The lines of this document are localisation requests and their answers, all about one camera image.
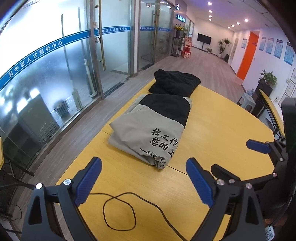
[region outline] blue stripe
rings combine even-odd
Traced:
[[[111,34],[117,32],[127,32],[130,31],[130,26],[113,26],[102,28],[102,34]],[[99,35],[99,29],[94,30],[95,36]],[[13,67],[11,67],[1,78],[0,78],[0,91],[11,81],[15,76],[17,76],[22,70],[28,67],[30,64],[34,63],[36,60],[42,58],[48,53],[61,48],[67,44],[89,38],[91,36],[90,30],[85,30],[75,34],[70,34],[66,37],[59,38],[52,41],[41,48],[30,53],[20,61],[18,61]]]
[[[140,26],[140,31],[154,31],[155,27],[153,26]],[[170,28],[161,28],[158,27],[158,31],[163,31],[163,32],[170,32]]]

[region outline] desk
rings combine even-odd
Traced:
[[[145,86],[111,120],[122,114],[137,96],[147,93],[152,84]],[[273,141],[270,129],[246,110],[205,87],[198,86],[191,98],[193,107],[186,128],[175,155],[165,169],[156,169],[109,145],[107,140],[112,130],[107,123],[70,165],[58,184],[72,178],[93,156],[98,156],[103,167],[92,192],[111,195],[135,192],[160,206],[168,220],[190,240],[203,221],[208,206],[201,202],[186,174],[185,162],[189,157],[196,157],[208,170],[214,163],[222,165],[242,179],[269,174],[273,170],[268,156],[246,148],[248,138]],[[109,229],[102,215],[102,206],[107,199],[105,196],[89,196],[86,203],[79,207],[99,241],[180,241],[155,207],[129,195],[123,200],[135,208],[137,227],[129,232]],[[106,206],[106,218],[117,229],[133,225],[130,208],[116,200]],[[225,215],[215,240],[222,238],[228,221],[229,216]]]
[[[274,104],[270,100],[270,98],[262,91],[259,90],[261,93],[262,98],[260,101],[262,102],[263,106],[267,109],[267,112],[271,118],[272,124],[275,127],[274,135],[279,135],[279,138],[282,139],[285,138],[285,131],[284,131],[284,123],[281,120],[281,117],[279,116],[278,111],[276,110]]]

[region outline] ceiling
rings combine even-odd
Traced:
[[[222,27],[230,27],[232,31],[279,27],[271,14],[256,0],[184,0],[198,18],[209,20]]]

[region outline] television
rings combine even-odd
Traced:
[[[197,41],[203,42],[205,44],[211,44],[212,38],[203,34],[198,34]]]

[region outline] wooden floor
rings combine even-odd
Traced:
[[[55,185],[65,170],[108,120],[142,87],[150,82],[154,78],[154,72],[160,68],[191,73],[200,78],[201,85],[223,95],[235,103],[243,93],[243,88],[241,87],[242,80],[236,77],[230,66],[217,56],[196,48],[192,48],[190,59],[169,56],[152,67],[140,71],[138,76],[129,79],[123,86],[91,109],[50,151],[36,170],[35,177],[32,177],[30,180],[26,179],[26,181],[31,184],[41,182],[46,186]],[[23,211],[23,218],[14,221],[16,230],[22,230],[23,219],[30,195],[30,190],[24,190],[19,201],[15,203]],[[20,217],[18,209],[15,209],[13,216],[15,218]],[[60,212],[58,212],[58,216],[63,223]]]

